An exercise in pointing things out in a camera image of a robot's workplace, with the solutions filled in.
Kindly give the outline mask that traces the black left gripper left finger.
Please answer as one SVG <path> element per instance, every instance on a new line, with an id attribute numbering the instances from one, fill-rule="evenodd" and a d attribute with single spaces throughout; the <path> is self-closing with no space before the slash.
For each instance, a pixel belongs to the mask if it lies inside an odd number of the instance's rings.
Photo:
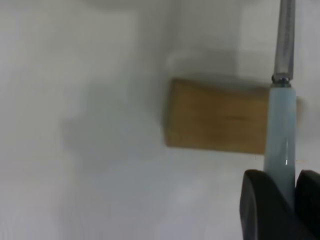
<path id="1" fill-rule="evenodd" d="M 239 215 L 244 240 L 295 240 L 296 217 L 274 181 L 263 171 L 243 175 Z"/>

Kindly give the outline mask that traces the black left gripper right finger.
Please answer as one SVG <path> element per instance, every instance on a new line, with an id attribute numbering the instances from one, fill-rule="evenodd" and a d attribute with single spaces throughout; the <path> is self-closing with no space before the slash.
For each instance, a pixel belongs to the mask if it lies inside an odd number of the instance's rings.
<path id="1" fill-rule="evenodd" d="M 295 187 L 295 213 L 307 229 L 320 239 L 320 174 L 302 170 Z"/>

